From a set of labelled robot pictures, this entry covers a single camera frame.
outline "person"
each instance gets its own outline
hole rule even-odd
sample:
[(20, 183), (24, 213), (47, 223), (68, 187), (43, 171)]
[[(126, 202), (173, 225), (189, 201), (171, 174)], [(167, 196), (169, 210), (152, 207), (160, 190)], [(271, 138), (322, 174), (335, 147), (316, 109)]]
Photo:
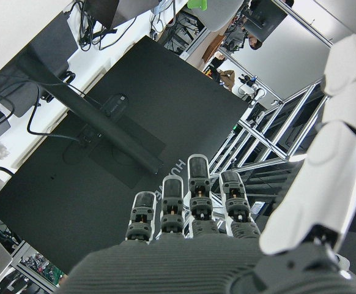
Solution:
[[(259, 2), (259, 0), (252, 0), (250, 3), (250, 10), (254, 11)], [(294, 5), (294, 0), (281, 0), (281, 2), (284, 2), (289, 7)], [(245, 29), (244, 24), (246, 21), (247, 18), (242, 17), (239, 21), (239, 25), (226, 32), (227, 38), (225, 44), (229, 51), (237, 51), (239, 48), (243, 48), (243, 44), (246, 39), (248, 39), (248, 43), (251, 49), (258, 50), (262, 47), (262, 42)]]
[(232, 87), (235, 85), (235, 72), (231, 69), (229, 70), (219, 70), (220, 80), (224, 83), (224, 86), (232, 91)]
[(214, 67), (215, 69), (218, 69), (223, 64), (223, 62), (225, 62), (225, 60), (226, 57), (223, 54), (221, 54), (220, 52), (216, 52), (215, 57), (210, 62), (210, 66)]
[(243, 48), (243, 44), (246, 39), (248, 39), (249, 46), (253, 50), (257, 50), (262, 46), (262, 42), (258, 40), (254, 35), (250, 34), (244, 28), (244, 26), (235, 27), (232, 31), (226, 33), (227, 38), (224, 44), (225, 47), (229, 49), (229, 51), (237, 51), (239, 48)]

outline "white device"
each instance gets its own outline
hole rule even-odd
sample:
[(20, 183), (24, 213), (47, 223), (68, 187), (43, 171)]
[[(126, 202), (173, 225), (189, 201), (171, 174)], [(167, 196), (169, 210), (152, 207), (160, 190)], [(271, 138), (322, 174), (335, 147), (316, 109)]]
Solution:
[(256, 84), (254, 84), (253, 87), (254, 87), (254, 93), (255, 93), (254, 98), (249, 102), (249, 105), (248, 105), (246, 111), (240, 118), (242, 121), (247, 120), (250, 113), (253, 111), (254, 106), (256, 106), (256, 104), (266, 95), (266, 90), (264, 90), (262, 88), (258, 88), (258, 86)]
[(334, 44), (325, 68), (324, 126), (260, 237), (265, 254), (305, 240), (337, 252), (356, 211), (356, 35)]

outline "aluminum frame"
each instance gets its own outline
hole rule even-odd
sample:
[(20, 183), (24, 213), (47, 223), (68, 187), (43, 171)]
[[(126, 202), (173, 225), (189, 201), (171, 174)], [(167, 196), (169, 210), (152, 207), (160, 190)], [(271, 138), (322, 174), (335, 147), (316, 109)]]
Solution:
[[(276, 133), (275, 137), (272, 140), (273, 146), (276, 146), (280, 138), (284, 135), (284, 133), (287, 131), (293, 120), (296, 118), (298, 115), (299, 111), (302, 109), (304, 104), (306, 103), (307, 99), (309, 98), (310, 94), (313, 92), (314, 88), (316, 87), (316, 84), (312, 84), (306, 91), (306, 93), (303, 95), (303, 97), (300, 99), (298, 104), (295, 106), (295, 108), (292, 110), (291, 114), (288, 116), (287, 120), (284, 122), (284, 124), (281, 126), (280, 130)], [(266, 150), (263, 155), (259, 158), (259, 161), (264, 161), (266, 158), (269, 156), (269, 154), (273, 150)]]
[(16, 251), (12, 253), (12, 263), (10, 266), (15, 268), (24, 276), (28, 277), (33, 283), (37, 284), (38, 287), (42, 288), (44, 291), (48, 293), (53, 293), (57, 290), (57, 287), (53, 285), (48, 280), (44, 279), (39, 274), (35, 273), (32, 269), (24, 266), (20, 263), (23, 255), (31, 248), (30, 244), (22, 241)]

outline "green object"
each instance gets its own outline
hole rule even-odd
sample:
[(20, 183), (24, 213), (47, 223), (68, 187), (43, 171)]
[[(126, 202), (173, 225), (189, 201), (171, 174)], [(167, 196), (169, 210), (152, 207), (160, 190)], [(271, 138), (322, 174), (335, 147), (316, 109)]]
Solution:
[(207, 0), (189, 0), (188, 8), (201, 8), (201, 10), (207, 10)]

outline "black monitor back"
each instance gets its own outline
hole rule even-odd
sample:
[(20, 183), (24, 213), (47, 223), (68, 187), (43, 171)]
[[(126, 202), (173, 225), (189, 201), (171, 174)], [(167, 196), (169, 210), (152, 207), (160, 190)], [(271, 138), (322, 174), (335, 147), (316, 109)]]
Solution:
[[(103, 138), (83, 153), (67, 140), (47, 138), (0, 192), (0, 219), (66, 273), (86, 254), (123, 241), (136, 193), (160, 196), (169, 173), (185, 179), (187, 158), (212, 158), (247, 108), (148, 37), (89, 95), (104, 103), (120, 93), (128, 104), (117, 124), (163, 161), (157, 175)], [(69, 113), (55, 132), (77, 136), (83, 128)]]
[(286, 16), (287, 14), (272, 0), (261, 0), (253, 10), (253, 14), (247, 16), (248, 21), (245, 23), (245, 29), (263, 42)]
[(32, 83), (18, 83), (28, 78), (17, 66), (21, 54), (28, 52), (54, 74), (60, 75), (68, 69), (67, 60), (77, 49), (67, 17), (61, 12), (0, 70), (0, 93), (9, 100), (3, 99), (0, 103), (10, 111), (14, 106), (17, 117), (23, 116), (35, 104), (36, 86)]

